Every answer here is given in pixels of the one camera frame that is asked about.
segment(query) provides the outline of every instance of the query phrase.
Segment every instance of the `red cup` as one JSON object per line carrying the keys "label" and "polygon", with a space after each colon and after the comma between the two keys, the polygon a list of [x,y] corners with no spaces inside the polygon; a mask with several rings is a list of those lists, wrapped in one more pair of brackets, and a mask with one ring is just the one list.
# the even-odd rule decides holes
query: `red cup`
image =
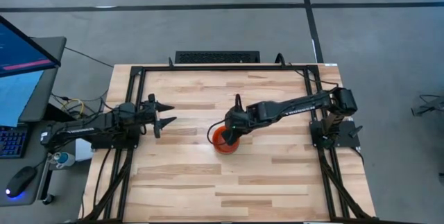
{"label": "red cup", "polygon": [[232,146],[226,144],[225,140],[222,137],[222,132],[226,129],[227,128],[225,126],[221,126],[216,131],[214,131],[213,146],[214,149],[220,154],[229,155],[235,152],[237,147],[239,147],[239,139],[236,140],[236,142]]}

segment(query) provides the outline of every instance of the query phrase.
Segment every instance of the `wooden table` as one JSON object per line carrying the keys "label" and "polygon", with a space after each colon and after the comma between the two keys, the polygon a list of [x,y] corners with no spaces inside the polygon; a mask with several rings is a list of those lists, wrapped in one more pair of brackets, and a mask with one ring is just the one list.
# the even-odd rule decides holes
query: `wooden table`
{"label": "wooden table", "polygon": [[[107,97],[112,107],[125,100],[130,68],[129,64],[114,67]],[[320,64],[319,70],[322,80],[341,83],[337,66]],[[151,126],[141,137],[130,172],[124,221],[329,220],[308,112],[243,136],[232,155],[218,154],[206,140],[207,129],[234,105],[236,93],[241,94],[244,107],[306,96],[302,76],[294,71],[154,71],[146,74],[143,100],[149,93],[176,107],[163,112],[162,118],[177,119],[160,139],[154,138]],[[92,209],[105,153],[98,150],[92,159],[84,195],[86,214]],[[338,148],[337,153],[344,186],[365,212],[375,215],[361,159],[349,148]],[[113,157],[112,150],[98,200],[109,185]],[[340,216],[334,186],[332,190]],[[117,215],[119,196],[117,190],[112,217]]]}

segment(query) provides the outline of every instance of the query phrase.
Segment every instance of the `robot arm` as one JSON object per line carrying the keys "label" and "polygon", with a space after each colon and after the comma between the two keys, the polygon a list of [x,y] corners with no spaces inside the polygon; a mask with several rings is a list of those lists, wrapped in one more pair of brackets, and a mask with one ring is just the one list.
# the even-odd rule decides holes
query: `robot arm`
{"label": "robot arm", "polygon": [[53,123],[42,133],[40,143],[54,149],[69,140],[83,138],[92,144],[92,148],[136,148],[141,126],[153,124],[154,135],[160,138],[160,130],[176,119],[158,119],[158,112],[172,110],[174,107],[157,102],[154,94],[150,94],[148,100],[140,106],[137,110],[133,103],[122,103],[107,113],[76,121]]}
{"label": "robot arm", "polygon": [[323,132],[327,139],[335,141],[337,128],[344,117],[353,115],[357,106],[349,89],[335,88],[315,95],[303,96],[284,102],[262,101],[246,107],[244,111],[240,95],[236,95],[235,106],[225,115],[227,130],[222,132],[227,145],[233,145],[242,135],[278,122],[282,117],[310,110],[326,109],[329,116],[323,120]]}

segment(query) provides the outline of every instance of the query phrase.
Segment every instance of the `keyboard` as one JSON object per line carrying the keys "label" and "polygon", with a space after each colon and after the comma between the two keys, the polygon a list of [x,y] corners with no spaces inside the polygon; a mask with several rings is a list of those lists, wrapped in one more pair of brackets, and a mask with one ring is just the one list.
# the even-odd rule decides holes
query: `keyboard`
{"label": "keyboard", "polygon": [[31,135],[28,131],[27,126],[15,128],[0,126],[0,159],[23,157]]}
{"label": "keyboard", "polygon": [[259,51],[176,51],[176,64],[260,63]]}

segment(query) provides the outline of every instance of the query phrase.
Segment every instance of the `monitor screen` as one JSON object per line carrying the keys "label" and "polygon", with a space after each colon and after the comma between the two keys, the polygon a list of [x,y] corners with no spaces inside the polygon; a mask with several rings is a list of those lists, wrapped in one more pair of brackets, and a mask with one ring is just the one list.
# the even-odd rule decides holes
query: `monitor screen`
{"label": "monitor screen", "polygon": [[59,64],[4,18],[0,21],[0,77],[50,69]]}

